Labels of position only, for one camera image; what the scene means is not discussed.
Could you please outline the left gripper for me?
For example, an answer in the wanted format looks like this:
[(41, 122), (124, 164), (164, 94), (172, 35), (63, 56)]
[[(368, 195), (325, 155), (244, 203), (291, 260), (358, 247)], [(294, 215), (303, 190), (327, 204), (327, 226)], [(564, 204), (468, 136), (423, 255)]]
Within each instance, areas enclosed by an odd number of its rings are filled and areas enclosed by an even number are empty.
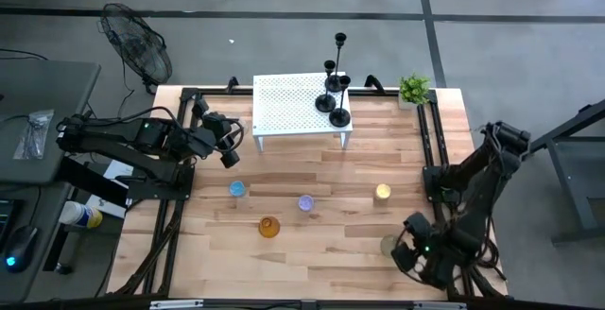
[(196, 139), (220, 153), (224, 167), (235, 166), (240, 161), (236, 149), (242, 144), (245, 135), (245, 127), (240, 120), (211, 112), (203, 95), (195, 96), (192, 114), (200, 121)]

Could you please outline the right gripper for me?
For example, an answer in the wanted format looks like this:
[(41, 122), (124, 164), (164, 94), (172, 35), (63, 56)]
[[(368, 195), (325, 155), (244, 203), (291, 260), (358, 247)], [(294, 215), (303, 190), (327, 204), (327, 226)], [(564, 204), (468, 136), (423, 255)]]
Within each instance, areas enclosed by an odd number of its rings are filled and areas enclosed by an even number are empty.
[(447, 278), (433, 270), (430, 255), (432, 226), (421, 213), (414, 213), (404, 221), (404, 229), (396, 237), (390, 255), (401, 272), (416, 283), (446, 287)]

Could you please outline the smoky grey glass candle holder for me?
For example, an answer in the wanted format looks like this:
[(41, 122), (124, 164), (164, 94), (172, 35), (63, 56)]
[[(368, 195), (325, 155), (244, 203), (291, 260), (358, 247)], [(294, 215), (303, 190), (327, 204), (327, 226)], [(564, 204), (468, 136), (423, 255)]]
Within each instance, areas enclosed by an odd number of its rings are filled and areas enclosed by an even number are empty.
[(388, 234), (381, 239), (380, 250), (385, 257), (391, 258), (392, 252), (398, 247), (399, 243), (398, 234)]

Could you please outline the short black candlestick holder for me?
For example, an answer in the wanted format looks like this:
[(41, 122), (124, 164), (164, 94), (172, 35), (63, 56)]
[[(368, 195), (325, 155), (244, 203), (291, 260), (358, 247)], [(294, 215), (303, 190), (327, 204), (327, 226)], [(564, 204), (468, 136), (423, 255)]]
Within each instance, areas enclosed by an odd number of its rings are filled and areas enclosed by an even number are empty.
[(329, 94), (329, 82), (336, 68), (336, 63), (333, 60), (326, 60), (323, 65), (326, 73), (326, 79), (324, 80), (325, 92), (316, 98), (315, 106), (319, 112), (331, 112), (336, 106), (336, 101)]

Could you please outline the amber ribbed glass candle holder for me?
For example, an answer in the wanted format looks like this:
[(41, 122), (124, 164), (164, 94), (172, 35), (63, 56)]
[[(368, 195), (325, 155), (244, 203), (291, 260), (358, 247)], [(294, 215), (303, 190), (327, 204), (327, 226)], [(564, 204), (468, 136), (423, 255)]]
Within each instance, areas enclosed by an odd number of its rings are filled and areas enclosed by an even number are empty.
[(258, 224), (258, 232), (265, 238), (275, 237), (281, 229), (279, 220), (274, 216), (263, 216)]

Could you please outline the medium black candlestick holder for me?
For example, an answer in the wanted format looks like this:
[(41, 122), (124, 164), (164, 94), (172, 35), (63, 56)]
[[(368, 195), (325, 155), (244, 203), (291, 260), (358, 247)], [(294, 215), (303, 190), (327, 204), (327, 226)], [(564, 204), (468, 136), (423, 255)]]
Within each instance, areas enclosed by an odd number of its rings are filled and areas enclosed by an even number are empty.
[(330, 123), (338, 128), (344, 128), (351, 122), (350, 113), (343, 108), (344, 97), (349, 85), (351, 83), (351, 78), (349, 76), (341, 76), (338, 79), (339, 87), (340, 87), (340, 104), (338, 108), (334, 108), (329, 114)]

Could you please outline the white perforated shelf riser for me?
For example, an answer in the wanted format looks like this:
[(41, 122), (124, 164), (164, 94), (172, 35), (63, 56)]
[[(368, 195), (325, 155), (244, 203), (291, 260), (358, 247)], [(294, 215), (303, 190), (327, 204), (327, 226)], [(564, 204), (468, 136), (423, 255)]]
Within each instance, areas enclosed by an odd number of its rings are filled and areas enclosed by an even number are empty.
[(353, 125), (336, 127), (327, 112), (319, 111), (315, 100), (326, 96), (324, 73), (259, 75), (252, 81), (251, 134), (257, 150), (271, 136), (336, 134), (345, 149)]

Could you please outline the white paper sheet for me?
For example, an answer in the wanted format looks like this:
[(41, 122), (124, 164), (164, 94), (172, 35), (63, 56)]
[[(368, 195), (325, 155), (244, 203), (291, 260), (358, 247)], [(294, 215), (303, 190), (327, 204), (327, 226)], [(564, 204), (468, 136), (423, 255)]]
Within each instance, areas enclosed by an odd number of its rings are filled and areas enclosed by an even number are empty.
[(127, 211), (125, 207), (113, 204), (96, 195), (91, 195), (87, 200), (86, 205), (92, 208), (96, 208), (103, 214), (112, 215), (118, 218), (124, 218)]
[(114, 180), (118, 176), (130, 176), (132, 172), (132, 166), (112, 160), (103, 174), (103, 177), (109, 180)]

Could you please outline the black floor fan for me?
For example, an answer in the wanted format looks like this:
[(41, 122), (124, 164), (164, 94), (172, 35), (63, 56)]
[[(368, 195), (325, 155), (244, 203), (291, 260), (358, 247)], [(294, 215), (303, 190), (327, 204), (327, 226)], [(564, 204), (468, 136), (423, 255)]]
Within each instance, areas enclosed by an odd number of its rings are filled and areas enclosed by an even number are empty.
[(166, 84), (173, 72), (164, 37), (122, 3), (104, 5), (100, 26), (121, 60), (141, 78), (146, 92), (155, 95), (152, 87)]

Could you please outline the black rectangular box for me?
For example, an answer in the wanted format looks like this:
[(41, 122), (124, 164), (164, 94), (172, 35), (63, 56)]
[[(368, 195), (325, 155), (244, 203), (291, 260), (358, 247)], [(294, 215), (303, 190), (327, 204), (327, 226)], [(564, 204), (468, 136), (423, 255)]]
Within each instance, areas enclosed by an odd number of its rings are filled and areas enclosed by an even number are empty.
[(74, 187), (96, 195), (117, 206), (127, 206), (127, 188), (70, 158), (64, 157), (61, 160), (56, 180), (69, 182)]

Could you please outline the tall black candlestick holder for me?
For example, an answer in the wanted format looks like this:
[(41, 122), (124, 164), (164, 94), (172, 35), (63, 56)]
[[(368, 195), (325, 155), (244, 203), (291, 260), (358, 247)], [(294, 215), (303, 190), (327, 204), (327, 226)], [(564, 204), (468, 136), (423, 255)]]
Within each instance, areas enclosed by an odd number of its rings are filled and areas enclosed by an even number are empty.
[(347, 36), (345, 33), (338, 32), (335, 35), (335, 43), (336, 43), (336, 47), (337, 47), (337, 58), (335, 60), (326, 60), (323, 64), (326, 75), (327, 75), (324, 85), (325, 85), (326, 90), (329, 93), (336, 93), (336, 92), (340, 91), (338, 67), (339, 67), (341, 48), (344, 45), (346, 39), (347, 39)]

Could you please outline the grey side desk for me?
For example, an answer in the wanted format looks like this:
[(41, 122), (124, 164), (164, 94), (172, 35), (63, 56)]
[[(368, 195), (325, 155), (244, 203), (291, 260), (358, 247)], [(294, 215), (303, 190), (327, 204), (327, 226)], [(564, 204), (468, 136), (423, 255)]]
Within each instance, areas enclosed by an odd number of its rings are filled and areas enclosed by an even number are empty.
[[(101, 67), (97, 63), (57, 60), (0, 60), (0, 183), (48, 184), (64, 151), (56, 125), (83, 112)], [(26, 116), (52, 110), (41, 159), (16, 159), (26, 133)]]

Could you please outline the white yellow wipes canister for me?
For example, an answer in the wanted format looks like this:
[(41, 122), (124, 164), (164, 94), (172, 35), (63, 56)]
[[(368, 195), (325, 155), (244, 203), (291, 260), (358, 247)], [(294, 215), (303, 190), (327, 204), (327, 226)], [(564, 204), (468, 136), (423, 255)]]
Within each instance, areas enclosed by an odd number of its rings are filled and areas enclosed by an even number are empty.
[(59, 223), (85, 229), (98, 227), (103, 215), (96, 208), (75, 201), (66, 201), (60, 212)]

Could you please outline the green plant in white pot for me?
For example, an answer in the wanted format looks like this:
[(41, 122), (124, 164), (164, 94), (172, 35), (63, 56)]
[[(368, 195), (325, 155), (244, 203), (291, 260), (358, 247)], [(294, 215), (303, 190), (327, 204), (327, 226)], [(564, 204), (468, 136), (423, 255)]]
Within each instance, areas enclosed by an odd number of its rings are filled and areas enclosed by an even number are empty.
[(398, 105), (401, 110), (412, 110), (429, 101), (430, 78), (412, 73), (399, 80)]

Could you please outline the grey desk top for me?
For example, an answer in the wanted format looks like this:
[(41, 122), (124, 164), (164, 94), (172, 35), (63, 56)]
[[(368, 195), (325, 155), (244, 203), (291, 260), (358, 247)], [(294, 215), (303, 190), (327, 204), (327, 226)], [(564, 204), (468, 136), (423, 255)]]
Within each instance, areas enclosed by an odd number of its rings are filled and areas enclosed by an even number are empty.
[[(16, 217), (10, 221), (7, 239), (0, 245), (0, 304), (24, 301), (38, 277), (46, 252), (53, 241), (59, 216), (71, 187), (56, 182), (46, 186), (0, 185), (0, 199), (19, 200)], [(20, 227), (31, 225), (38, 229), (33, 243), (31, 260), (21, 272), (7, 270), (5, 253), (9, 238)]]

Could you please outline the clear plastic bag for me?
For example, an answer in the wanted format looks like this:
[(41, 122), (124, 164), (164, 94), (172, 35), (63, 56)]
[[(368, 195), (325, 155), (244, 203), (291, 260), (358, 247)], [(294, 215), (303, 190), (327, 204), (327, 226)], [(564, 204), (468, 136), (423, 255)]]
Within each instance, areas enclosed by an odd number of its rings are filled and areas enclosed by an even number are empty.
[(46, 136), (54, 117), (54, 110), (32, 112), (26, 116), (26, 127), (13, 154), (15, 160), (41, 160)]

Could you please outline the dark metal stand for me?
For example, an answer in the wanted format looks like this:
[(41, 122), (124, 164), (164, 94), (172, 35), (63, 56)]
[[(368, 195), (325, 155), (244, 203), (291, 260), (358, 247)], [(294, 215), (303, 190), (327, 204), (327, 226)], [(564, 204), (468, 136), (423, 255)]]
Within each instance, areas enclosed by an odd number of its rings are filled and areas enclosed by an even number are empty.
[(605, 201), (605, 135), (579, 136), (578, 133), (605, 119), (605, 99), (588, 104), (553, 130), (531, 142), (530, 154), (545, 149), (564, 195), (573, 204), (579, 229), (551, 238), (554, 245), (605, 237), (593, 201)]

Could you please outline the black desk leg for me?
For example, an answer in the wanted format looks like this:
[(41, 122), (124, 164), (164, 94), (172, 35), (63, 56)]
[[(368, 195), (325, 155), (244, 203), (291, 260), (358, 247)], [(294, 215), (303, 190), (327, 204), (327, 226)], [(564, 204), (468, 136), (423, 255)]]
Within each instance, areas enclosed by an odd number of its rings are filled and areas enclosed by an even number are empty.
[(83, 228), (60, 224), (43, 260), (42, 271), (59, 275), (73, 273), (78, 247), (84, 234)]

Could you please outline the black computer mouse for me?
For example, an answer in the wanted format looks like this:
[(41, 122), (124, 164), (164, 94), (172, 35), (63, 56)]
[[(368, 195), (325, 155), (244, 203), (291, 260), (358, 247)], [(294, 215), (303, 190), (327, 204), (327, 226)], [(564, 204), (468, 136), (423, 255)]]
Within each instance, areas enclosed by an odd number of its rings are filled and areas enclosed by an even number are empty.
[(20, 273), (28, 268), (38, 233), (37, 227), (25, 225), (9, 237), (4, 254), (4, 264), (9, 273)]

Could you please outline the laptop screen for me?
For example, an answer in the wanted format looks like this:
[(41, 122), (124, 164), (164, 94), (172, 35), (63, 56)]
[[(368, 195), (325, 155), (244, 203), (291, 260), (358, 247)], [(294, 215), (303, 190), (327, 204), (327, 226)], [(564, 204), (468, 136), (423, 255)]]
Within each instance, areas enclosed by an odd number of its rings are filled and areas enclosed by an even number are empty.
[(0, 199), (0, 251), (3, 249), (16, 217), (18, 203), (13, 199)]

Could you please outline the silver bracket plate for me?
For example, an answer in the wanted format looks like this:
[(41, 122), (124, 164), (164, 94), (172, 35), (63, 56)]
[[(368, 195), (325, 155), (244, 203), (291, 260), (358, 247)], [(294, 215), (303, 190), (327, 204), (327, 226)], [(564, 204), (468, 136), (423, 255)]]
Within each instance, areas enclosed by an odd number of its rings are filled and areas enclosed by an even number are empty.
[(415, 301), (412, 310), (468, 310), (463, 302)]
[(204, 300), (162, 300), (152, 301), (149, 310), (195, 310), (204, 307)]

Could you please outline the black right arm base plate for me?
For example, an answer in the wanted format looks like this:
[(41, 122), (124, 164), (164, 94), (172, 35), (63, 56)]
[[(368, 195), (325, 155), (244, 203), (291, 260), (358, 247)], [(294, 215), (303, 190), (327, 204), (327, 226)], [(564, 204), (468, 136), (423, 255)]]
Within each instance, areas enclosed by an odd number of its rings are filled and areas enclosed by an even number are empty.
[(432, 202), (466, 202), (479, 195), (489, 196), (496, 186), (486, 168), (472, 171), (462, 164), (446, 164), (425, 166), (422, 173), (426, 197)]

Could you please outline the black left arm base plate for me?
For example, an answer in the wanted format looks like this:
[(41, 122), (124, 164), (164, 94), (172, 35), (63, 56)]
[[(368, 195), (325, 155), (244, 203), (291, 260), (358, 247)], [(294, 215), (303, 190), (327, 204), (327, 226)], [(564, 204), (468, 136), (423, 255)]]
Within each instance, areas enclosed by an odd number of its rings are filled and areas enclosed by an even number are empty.
[(182, 176), (175, 183), (153, 181), (150, 178), (134, 177), (122, 180), (128, 186), (127, 198), (186, 200), (191, 196), (194, 178)]

